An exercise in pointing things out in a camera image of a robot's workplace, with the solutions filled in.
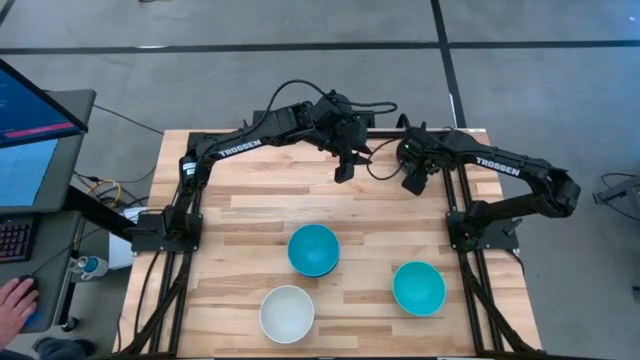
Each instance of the monitor screen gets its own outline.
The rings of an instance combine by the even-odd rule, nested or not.
[[[86,129],[8,64],[0,65],[0,148],[76,135]]]

